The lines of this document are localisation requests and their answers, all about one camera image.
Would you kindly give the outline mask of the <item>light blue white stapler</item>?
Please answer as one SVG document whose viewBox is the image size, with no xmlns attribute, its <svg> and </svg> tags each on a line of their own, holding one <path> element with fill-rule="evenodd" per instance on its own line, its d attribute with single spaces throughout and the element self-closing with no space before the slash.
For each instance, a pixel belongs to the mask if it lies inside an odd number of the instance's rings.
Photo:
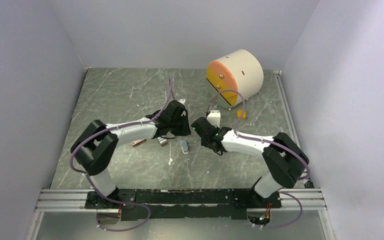
<svg viewBox="0 0 384 240">
<path fill-rule="evenodd" d="M 180 141 L 180 146 L 183 154 L 188 154 L 189 153 L 189 146 L 188 142 L 185 139 L 182 139 Z"/>
</svg>

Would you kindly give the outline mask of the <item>red white staple box sleeve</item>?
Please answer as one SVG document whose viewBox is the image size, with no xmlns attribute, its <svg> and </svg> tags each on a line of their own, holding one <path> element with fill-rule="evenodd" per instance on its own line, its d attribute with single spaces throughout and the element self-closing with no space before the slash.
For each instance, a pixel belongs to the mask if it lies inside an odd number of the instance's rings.
<svg viewBox="0 0 384 240">
<path fill-rule="evenodd" d="M 131 145 L 133 148 L 145 143 L 147 140 L 146 139 L 139 139 L 131 142 Z"/>
</svg>

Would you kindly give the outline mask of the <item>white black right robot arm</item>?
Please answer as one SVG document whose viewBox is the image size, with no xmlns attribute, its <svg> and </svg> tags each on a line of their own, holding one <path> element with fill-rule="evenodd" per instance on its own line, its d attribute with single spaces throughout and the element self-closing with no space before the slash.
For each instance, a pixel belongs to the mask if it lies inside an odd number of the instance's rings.
<svg viewBox="0 0 384 240">
<path fill-rule="evenodd" d="M 309 159 L 284 132 L 275 136 L 258 136 L 230 127 L 212 125 L 199 117 L 191 127 L 199 135 L 201 145 L 219 154 L 237 152 L 264 160 L 269 173 L 260 177 L 251 188 L 250 202 L 262 207 L 269 197 L 282 188 L 291 189 L 297 181 L 309 177 Z"/>
</svg>

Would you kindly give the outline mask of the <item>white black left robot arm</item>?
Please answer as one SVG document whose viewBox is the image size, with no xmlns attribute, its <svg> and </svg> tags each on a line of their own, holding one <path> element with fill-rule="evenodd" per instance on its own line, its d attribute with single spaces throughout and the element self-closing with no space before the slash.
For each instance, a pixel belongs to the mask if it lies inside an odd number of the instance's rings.
<svg viewBox="0 0 384 240">
<path fill-rule="evenodd" d="M 138 140 L 151 140 L 191 134 L 185 99 L 172 100 L 166 107 L 145 117 L 121 124 L 92 121 L 72 145 L 71 161 L 82 166 L 91 185 L 100 192 L 98 201 L 106 208 L 119 200 L 119 189 L 112 180 L 108 166 L 117 147 Z"/>
</svg>

